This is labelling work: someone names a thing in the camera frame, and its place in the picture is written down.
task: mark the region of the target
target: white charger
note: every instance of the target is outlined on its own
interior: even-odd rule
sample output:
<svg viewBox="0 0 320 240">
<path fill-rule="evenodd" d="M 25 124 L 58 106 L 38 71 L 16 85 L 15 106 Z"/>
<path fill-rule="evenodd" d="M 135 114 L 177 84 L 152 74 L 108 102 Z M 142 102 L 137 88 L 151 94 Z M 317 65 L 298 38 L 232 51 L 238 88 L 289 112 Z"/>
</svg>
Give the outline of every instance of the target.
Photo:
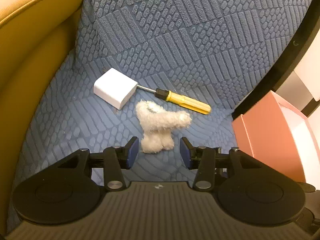
<svg viewBox="0 0 320 240">
<path fill-rule="evenodd" d="M 110 68 L 95 81 L 93 92 L 120 110 L 136 91 L 137 84 L 133 79 Z"/>
</svg>

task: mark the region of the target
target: yellow leather armrest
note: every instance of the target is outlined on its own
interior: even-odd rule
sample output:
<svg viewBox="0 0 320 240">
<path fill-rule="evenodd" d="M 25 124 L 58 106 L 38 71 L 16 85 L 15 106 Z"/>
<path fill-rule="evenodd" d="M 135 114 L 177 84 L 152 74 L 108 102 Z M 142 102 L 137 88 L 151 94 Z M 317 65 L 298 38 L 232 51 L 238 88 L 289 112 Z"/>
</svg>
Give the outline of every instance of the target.
<svg viewBox="0 0 320 240">
<path fill-rule="evenodd" d="M 0 91 L 28 53 L 82 0 L 1 0 Z"/>
</svg>

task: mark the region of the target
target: stuffed animal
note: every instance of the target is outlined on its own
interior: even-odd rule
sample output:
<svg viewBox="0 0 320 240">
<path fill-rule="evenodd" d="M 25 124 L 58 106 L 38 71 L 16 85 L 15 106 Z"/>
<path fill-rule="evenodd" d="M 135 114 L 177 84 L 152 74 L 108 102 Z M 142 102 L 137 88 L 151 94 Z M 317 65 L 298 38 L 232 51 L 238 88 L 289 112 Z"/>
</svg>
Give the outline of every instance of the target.
<svg viewBox="0 0 320 240">
<path fill-rule="evenodd" d="M 136 113 L 144 131 L 141 148 L 145 153 L 173 149 L 171 130 L 185 128 L 191 124 L 190 114 L 186 111 L 166 111 L 152 101 L 137 103 Z"/>
</svg>

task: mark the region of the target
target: blue textured fabric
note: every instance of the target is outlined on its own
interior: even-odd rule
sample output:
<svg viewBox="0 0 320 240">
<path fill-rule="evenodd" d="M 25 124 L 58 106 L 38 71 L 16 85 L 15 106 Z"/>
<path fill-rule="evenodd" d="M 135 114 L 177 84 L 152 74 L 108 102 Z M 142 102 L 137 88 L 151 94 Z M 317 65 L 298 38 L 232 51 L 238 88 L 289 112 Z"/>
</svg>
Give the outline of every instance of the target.
<svg viewBox="0 0 320 240">
<path fill-rule="evenodd" d="M 139 91 L 120 111 L 92 92 L 113 67 L 143 86 L 170 89 L 211 105 L 189 111 L 188 129 L 173 133 L 175 147 L 139 153 L 127 181 L 192 182 L 179 154 L 186 136 L 195 146 L 236 145 L 232 109 L 265 76 L 299 27 L 311 0 L 84 0 L 75 51 L 47 88 L 28 129 L 14 186 L 80 147 L 100 152 L 142 138 L 135 104 L 153 100 Z M 92 179 L 103 184 L 102 170 Z M 19 220 L 10 205 L 8 230 Z"/>
</svg>

